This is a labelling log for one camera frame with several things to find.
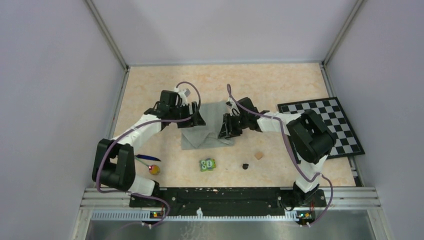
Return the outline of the grey-green cloth napkin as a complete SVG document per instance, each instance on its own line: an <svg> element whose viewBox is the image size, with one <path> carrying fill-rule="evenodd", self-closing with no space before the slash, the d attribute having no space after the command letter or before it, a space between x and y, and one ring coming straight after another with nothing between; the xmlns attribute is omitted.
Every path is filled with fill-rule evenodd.
<svg viewBox="0 0 424 240"><path fill-rule="evenodd" d="M183 128L181 130L181 149L198 150L233 146L234 139L218 138L224 114L227 112L228 107L224 101L203 103L199 113L205 121L205 125Z"/></svg>

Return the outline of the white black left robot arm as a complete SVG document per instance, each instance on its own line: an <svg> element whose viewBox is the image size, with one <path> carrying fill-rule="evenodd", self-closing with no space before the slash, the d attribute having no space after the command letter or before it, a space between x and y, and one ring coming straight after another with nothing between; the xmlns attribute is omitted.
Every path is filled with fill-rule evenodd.
<svg viewBox="0 0 424 240"><path fill-rule="evenodd" d="M163 90L155 105L121 135L102 139L97 144L92 170L92 180L98 187L107 186L111 191L141 194L141 200L149 207L160 202L156 183L136 174L135 151L153 135L171 123L179 129L204 126L198 102L188 102L190 91L186 89Z"/></svg>

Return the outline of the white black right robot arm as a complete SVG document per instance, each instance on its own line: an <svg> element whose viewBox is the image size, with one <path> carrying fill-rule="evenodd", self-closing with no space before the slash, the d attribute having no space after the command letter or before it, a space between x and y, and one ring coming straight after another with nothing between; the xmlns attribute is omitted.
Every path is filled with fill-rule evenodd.
<svg viewBox="0 0 424 240"><path fill-rule="evenodd" d="M244 129L279 133L299 176L293 184L293 200L307 206L318 189L324 162L336 143L335 135L324 120L311 109L286 114L264 110L259 112L248 97L226 103L230 113L223 116L220 139L238 137Z"/></svg>

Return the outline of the small tan wooden block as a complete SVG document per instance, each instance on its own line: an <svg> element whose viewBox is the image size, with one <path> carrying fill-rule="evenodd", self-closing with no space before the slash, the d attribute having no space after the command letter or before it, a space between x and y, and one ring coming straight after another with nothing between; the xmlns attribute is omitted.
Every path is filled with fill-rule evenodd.
<svg viewBox="0 0 424 240"><path fill-rule="evenodd" d="M260 159L262 159L262 158L264 157L264 153L263 153L263 152L261 152L261 151L258 151L258 152L256 152L256 153L254 154L254 157L255 157L257 160L260 160Z"/></svg>

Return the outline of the green owl toy block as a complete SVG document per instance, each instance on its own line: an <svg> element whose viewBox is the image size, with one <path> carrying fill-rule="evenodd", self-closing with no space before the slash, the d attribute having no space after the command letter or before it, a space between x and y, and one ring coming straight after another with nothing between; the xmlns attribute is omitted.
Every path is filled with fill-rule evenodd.
<svg viewBox="0 0 424 240"><path fill-rule="evenodd" d="M214 158L206 158L199 161L201 172L213 171L216 167L216 160Z"/></svg>

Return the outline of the red yellow ball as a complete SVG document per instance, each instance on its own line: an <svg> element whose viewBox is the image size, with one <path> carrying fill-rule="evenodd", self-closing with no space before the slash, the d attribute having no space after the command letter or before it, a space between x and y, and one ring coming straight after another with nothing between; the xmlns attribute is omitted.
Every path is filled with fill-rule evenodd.
<svg viewBox="0 0 424 240"><path fill-rule="evenodd" d="M161 169L158 165L153 164L148 167L148 171L151 175L158 175L161 172Z"/></svg>

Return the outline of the blue pen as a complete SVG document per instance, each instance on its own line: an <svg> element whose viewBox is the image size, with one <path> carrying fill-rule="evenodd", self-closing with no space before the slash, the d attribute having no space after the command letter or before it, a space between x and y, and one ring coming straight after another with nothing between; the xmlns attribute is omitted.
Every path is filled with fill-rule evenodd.
<svg viewBox="0 0 424 240"><path fill-rule="evenodd" d="M156 161L156 162L161 161L159 158L154 157L154 156L150 156L150 155L137 154L137 155L135 155L135 157L137 159L143 159L143 160L148 160L148 161Z"/></svg>

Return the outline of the black white checkerboard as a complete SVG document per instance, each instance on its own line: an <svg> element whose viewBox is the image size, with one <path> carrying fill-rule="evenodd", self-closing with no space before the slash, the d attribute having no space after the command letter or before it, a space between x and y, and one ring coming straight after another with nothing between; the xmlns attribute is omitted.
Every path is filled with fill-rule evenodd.
<svg viewBox="0 0 424 240"><path fill-rule="evenodd" d="M336 136L336 143L328 155L329 159L365 154L337 97L279 103L277 110L282 114L302 114L307 110L313 110L320 115L329 130Z"/></svg>

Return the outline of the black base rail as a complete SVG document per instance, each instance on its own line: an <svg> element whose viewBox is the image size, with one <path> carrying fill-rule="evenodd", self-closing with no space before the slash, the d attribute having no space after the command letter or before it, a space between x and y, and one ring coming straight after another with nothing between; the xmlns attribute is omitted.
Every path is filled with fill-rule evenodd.
<svg viewBox="0 0 424 240"><path fill-rule="evenodd" d="M168 187L156 188L153 199L132 195L131 208L157 208L169 217L194 216L201 210L206 217L282 216L289 210L325 207L324 191L302 193L292 187Z"/></svg>

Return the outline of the aluminium frame rail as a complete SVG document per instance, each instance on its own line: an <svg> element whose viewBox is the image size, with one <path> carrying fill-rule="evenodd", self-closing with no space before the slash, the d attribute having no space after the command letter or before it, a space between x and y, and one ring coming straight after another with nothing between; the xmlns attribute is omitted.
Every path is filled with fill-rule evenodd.
<svg viewBox="0 0 424 240"><path fill-rule="evenodd" d="M324 200L331 201L329 211L356 211L380 209L377 192L372 187L329 187L323 188ZM93 188L85 190L79 210L86 211L92 220L99 221L142 221L158 222L164 207L131 207L131 197L124 193L103 196ZM288 221L294 222L308 210L306 206L291 211L273 207L270 203L246 203L240 207L231 206L225 210L222 205L213 209L209 203L171 208L165 221Z"/></svg>

